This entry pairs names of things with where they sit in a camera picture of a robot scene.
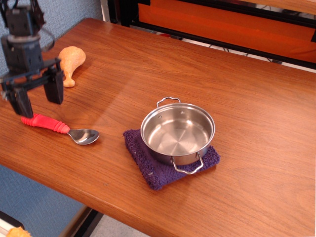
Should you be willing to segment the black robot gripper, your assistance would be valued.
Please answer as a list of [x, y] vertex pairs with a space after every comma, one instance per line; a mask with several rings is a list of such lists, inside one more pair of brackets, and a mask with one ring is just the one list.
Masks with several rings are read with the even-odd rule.
[[27, 91], [44, 86], [49, 102], [62, 104], [64, 74], [59, 58], [43, 60], [39, 36], [1, 37], [1, 44], [9, 72], [0, 78], [3, 97], [9, 100], [16, 114], [33, 118]]

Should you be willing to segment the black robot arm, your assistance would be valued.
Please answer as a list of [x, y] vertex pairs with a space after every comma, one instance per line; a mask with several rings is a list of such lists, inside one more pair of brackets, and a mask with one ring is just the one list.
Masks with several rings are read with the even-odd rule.
[[28, 91], [44, 87], [49, 102], [62, 104], [64, 100], [63, 71], [61, 60], [44, 60], [40, 46], [39, 32], [45, 20], [38, 1], [19, 5], [15, 1], [9, 6], [6, 0], [0, 2], [0, 12], [8, 35], [1, 37], [8, 72], [1, 76], [1, 95], [10, 102], [15, 113], [23, 117], [34, 116]]

